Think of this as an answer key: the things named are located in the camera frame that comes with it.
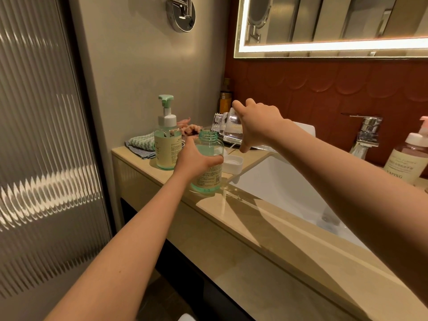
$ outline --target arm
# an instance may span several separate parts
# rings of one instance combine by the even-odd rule
[[[135,320],[187,184],[222,156],[202,156],[188,138],[174,173],[101,250],[45,321]]]
[[[339,218],[428,306],[428,196],[382,169],[319,140],[274,106],[233,108],[241,151],[266,144],[284,156]]]

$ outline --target beige wall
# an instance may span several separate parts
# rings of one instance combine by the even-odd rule
[[[177,33],[164,0],[70,0],[109,193],[110,150],[155,129],[159,94],[178,119],[211,124],[226,52],[229,0],[193,0],[195,28]]]

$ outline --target pink soap bottle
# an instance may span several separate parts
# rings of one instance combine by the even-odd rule
[[[389,156],[386,172],[414,184],[428,165],[428,116],[421,117],[419,133],[410,133],[406,142],[397,146]]]

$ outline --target person's right arm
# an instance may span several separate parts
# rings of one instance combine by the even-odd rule
[[[234,101],[241,152],[269,145],[318,191],[352,232],[428,307],[428,195],[319,140],[274,106]]]

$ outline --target mirror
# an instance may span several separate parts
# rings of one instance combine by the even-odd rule
[[[240,0],[235,58],[428,57],[428,0]]]

